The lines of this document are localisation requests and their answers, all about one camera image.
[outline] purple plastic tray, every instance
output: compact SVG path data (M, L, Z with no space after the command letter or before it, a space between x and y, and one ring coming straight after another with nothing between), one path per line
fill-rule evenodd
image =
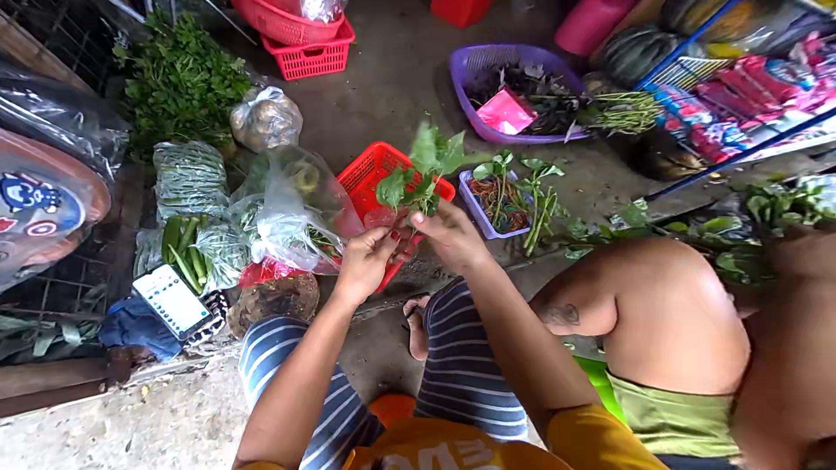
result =
M547 74L558 74L563 76L563 84L568 86L575 93L584 91L584 84L569 66L557 55L546 49L541 49L526 44L485 44L481 46L467 46L458 49L450 56L450 75L453 78L453 85L456 87L456 96L459 97L459 104L465 111L467 119L473 125L476 133L488 142L496 144L552 144L567 140L566 135L508 135L488 127L476 114L470 100L465 95L467 84L477 83L487 79L488 70L499 64L516 64L522 62L524 65L543 65ZM583 139L588 134L577 131L569 134L569 140Z
M471 214L473 214L474 218L476 219L476 225L478 225L479 229L482 230L482 234L485 235L486 240L493 240L494 238L516 237L517 235L522 235L523 233L526 233L529 230L531 230L531 227L526 227L508 233L497 232L493 228L491 221L487 220L485 212L482 210L482 207L479 206L479 201L476 200L476 196L473 196L470 187L467 185L467 182L470 181L471 178L473 178L473 171L471 170L466 170L459 173L459 194L461 194L461 197L464 198L465 205L467 205L467 208L470 209ZM508 180L516 181L517 173L514 173L513 170L509 171Z

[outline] yellow shirt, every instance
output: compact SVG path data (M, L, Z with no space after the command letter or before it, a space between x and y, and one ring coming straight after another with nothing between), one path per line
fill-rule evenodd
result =
M546 452L526 442L500 443L477 427L439 419L411 418L387 429L371 447L357 447L344 470L374 464L398 470L661 470L665 464L603 407L561 411L548 424ZM242 470L278 470L256 462Z

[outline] red container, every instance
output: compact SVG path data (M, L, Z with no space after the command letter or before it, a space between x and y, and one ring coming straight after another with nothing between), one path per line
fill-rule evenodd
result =
M390 175L397 167L411 168L412 161L393 146L385 142L375 142L337 176L337 181L348 192L360 220L364 219L367 212L382 207L377 202L377 183ZM421 183L421 175L416 173L412 183L407 185L406 188L414 191L419 183ZM453 197L456 197L456 188L444 178L438 178L436 194L441 199L449 202L453 200ZM419 233L412 238L412 244L417 246L424 238L424 235ZM403 262L392 263L386 267L386 274L383 276L380 286L375 290L375 294L383 292L386 284L400 271L401 266L403 266Z
M241 18L261 34L292 46L327 43L336 37L339 27L345 21L345 15L331 23L310 21L292 15L266 0L232 0L232 6Z
M430 11L459 28L479 23L491 8L493 0L432 0Z
M589 57L638 0L581 0L554 34L561 49Z
M331 41L306 46L285 46L262 34L264 48L276 58L278 68L287 81L315 75L342 72L349 62L349 45L354 42L354 29L346 19Z

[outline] cartoon sticker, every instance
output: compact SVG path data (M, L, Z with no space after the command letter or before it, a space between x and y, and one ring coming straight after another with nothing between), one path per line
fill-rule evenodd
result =
M16 223L18 223L18 221L13 218L0 217L0 233L6 232L9 228L14 227L14 224Z
M23 173L3 173L0 194L12 212L40 208L51 214L61 205L58 190Z
M29 224L29 226L26 227L26 234L31 235L32 237L45 237L47 235L52 235L56 230L58 230L58 226L55 225L55 222L44 220Z

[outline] striped fabric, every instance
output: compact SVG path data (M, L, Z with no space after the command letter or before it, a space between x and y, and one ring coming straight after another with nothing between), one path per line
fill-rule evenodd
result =
M493 362L485 330L463 280L433 296L424 315L424 328L430 337L430 355L415 416L470 424L499 440L526 439L525 411ZM302 320L272 316L247 332L238 369L250 407L307 329L308 323ZM370 446L384 430L337 365L300 468L341 468L351 449Z

